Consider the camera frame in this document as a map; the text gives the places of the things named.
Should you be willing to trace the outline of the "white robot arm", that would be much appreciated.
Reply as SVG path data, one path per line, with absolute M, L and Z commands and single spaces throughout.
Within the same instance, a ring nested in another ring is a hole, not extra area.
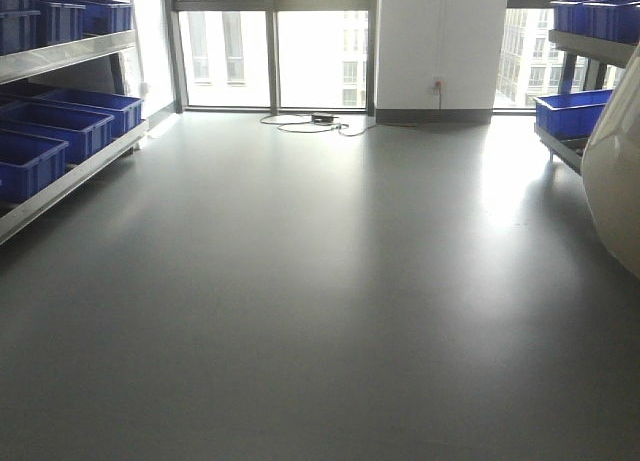
M 635 51 L 584 151 L 581 173 L 596 231 L 639 274 L 639 52 Z

